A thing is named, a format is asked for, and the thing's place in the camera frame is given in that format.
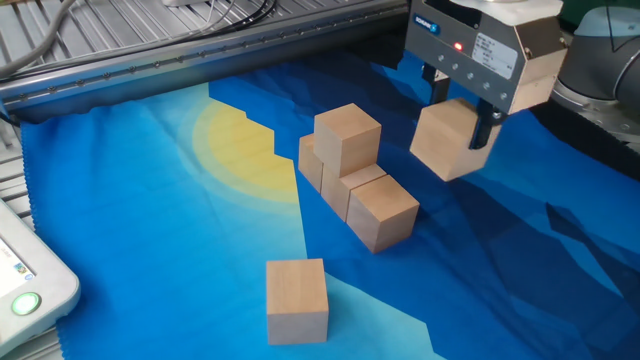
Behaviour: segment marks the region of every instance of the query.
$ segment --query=stacked wooden blocks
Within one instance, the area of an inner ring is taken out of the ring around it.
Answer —
[[[315,118],[300,139],[298,168],[377,253],[411,235],[420,204],[376,161],[382,126],[354,104]]]
[[[485,147],[470,150],[477,120],[475,107],[464,99],[426,107],[420,114],[411,152],[444,181],[482,169],[500,126],[493,128]]]

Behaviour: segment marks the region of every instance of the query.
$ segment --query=cable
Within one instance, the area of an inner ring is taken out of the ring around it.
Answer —
[[[38,45],[35,49],[31,50],[30,53],[8,63],[3,67],[0,67],[0,79],[9,77],[16,71],[38,60],[45,52],[47,52],[47,50],[49,50],[51,44],[53,44],[56,39],[58,28],[62,23],[62,19],[64,19],[65,15],[67,14],[67,10],[69,10],[74,2],[76,2],[76,0],[64,0],[62,2],[62,5],[60,5],[60,10],[56,13],[56,16],[51,21],[49,32],[47,32],[47,36],[44,38],[42,43],[40,43],[40,45]]]
[[[55,39],[55,34],[57,33],[57,27],[60,25],[60,21],[64,18],[64,16],[66,15],[67,10],[73,4],[74,1],[75,0],[65,0],[65,2],[63,4],[65,4],[67,6],[65,8],[61,8],[60,11],[56,14],[56,19],[58,19],[58,17],[59,17],[59,21],[57,23],[52,23],[52,26],[49,29],[49,33],[47,34],[47,37],[49,37],[51,34],[53,34],[52,35],[52,39]],[[32,74],[32,73],[38,72],[38,71],[48,70],[48,69],[51,69],[51,68],[58,69],[58,68],[61,68],[61,67],[77,66],[77,65],[81,65],[81,64],[90,63],[90,62],[96,62],[96,61],[100,61],[100,60],[109,59],[109,58],[112,58],[112,57],[115,57],[115,56],[124,56],[124,55],[129,55],[129,54],[132,54],[132,53],[136,53],[136,52],[153,50],[153,49],[156,49],[156,48],[159,48],[159,47],[172,45],[172,44],[179,43],[179,42],[182,42],[182,41],[185,41],[185,40],[190,40],[190,39],[193,39],[195,37],[221,35],[221,34],[225,34],[225,33],[231,32],[231,31],[237,31],[237,30],[240,30],[240,29],[242,29],[242,28],[244,28],[246,26],[249,26],[249,25],[261,20],[262,18],[264,18],[271,10],[273,10],[273,8],[275,7],[275,3],[276,3],[276,1],[274,0],[272,2],[271,6],[269,7],[269,9],[267,11],[263,12],[264,8],[266,7],[267,3],[269,2],[269,0],[264,0],[262,5],[253,14],[241,19],[238,22],[235,22],[233,24],[225,26],[222,29],[218,29],[218,30],[214,30],[212,32],[209,32],[212,28],[214,28],[216,25],[218,25],[222,20],[226,19],[227,15],[231,11],[231,9],[235,6],[235,2],[236,2],[236,0],[232,0],[231,3],[229,4],[228,8],[225,10],[225,12],[223,14],[221,14],[220,18],[218,20],[216,20],[214,23],[210,24],[209,22],[211,21],[211,17],[212,17],[212,14],[213,14],[213,2],[212,2],[211,3],[211,9],[209,10],[209,16],[208,16],[208,19],[207,19],[207,23],[204,26],[202,26],[202,27],[200,27],[200,28],[198,28],[196,30],[189,31],[187,33],[181,34],[180,36],[157,39],[157,40],[154,40],[153,42],[149,42],[149,43],[146,43],[146,44],[143,44],[143,45],[132,45],[132,46],[122,47],[122,48],[118,48],[118,49],[110,49],[110,50],[105,50],[105,51],[101,51],[101,52],[98,52],[98,53],[92,53],[92,54],[87,54],[87,55],[75,57],[73,59],[68,59],[68,60],[55,62],[55,63],[52,63],[52,64],[43,64],[43,65],[39,65],[39,66],[34,66],[34,67],[30,68],[30,69],[27,69],[25,71],[20,72],[19,74],[20,75],[26,75],[26,74]],[[14,74],[16,71],[20,70],[24,66],[26,66],[26,65],[32,63],[33,61],[35,61],[35,59],[39,58],[42,55],[42,53],[46,52],[46,50],[51,46],[50,43],[46,47],[44,45],[45,45],[45,43],[43,42],[43,44],[38,46],[38,48],[34,49],[34,51],[32,51],[30,54],[28,54],[28,55],[26,55],[24,57],[24,58],[33,57],[34,60],[31,60],[31,61],[27,62],[24,65],[21,62],[21,64],[16,64],[16,65],[12,66],[11,68],[8,68],[8,66],[0,68],[0,79],[8,77],[8,76]],[[37,54],[37,56],[36,56],[35,51],[36,50],[40,50],[41,47],[44,47],[44,51],[42,51],[42,53],[40,53],[40,54]]]

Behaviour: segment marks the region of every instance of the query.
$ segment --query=wooden cube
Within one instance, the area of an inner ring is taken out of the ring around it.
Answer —
[[[347,224],[375,254],[411,236],[419,207],[386,175],[351,191]]]
[[[341,178],[331,170],[326,169],[322,174],[322,198],[343,221],[347,221],[347,208],[349,207],[351,190],[381,178],[386,174],[387,173],[376,164],[369,165],[362,170],[358,170]]]
[[[376,163],[382,126],[355,104],[316,115],[314,152],[338,177]]]
[[[300,138],[298,153],[298,170],[318,192],[322,188],[322,161],[313,152],[315,137],[313,134]]]
[[[422,109],[410,151],[444,181],[481,169],[500,126],[493,128],[485,147],[470,150],[477,119],[475,107],[464,99],[426,107]]]
[[[270,345],[327,341],[322,259],[267,262],[267,322]]]

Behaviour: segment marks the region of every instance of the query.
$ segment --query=green button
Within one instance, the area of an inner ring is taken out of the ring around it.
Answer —
[[[29,315],[40,307],[40,295],[36,293],[26,293],[18,296],[14,301],[11,309],[16,315]]]

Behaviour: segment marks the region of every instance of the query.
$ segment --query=blue cloth mat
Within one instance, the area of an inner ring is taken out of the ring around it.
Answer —
[[[443,183],[408,152],[420,66],[333,52],[25,124],[36,230],[82,283],[65,358],[639,359],[640,184],[529,112],[484,169]],[[313,116],[352,102],[421,203],[412,237],[375,256],[293,175]],[[237,165],[256,159],[247,133],[273,135],[259,174]],[[269,347],[265,261],[305,257],[325,259],[329,341]]]

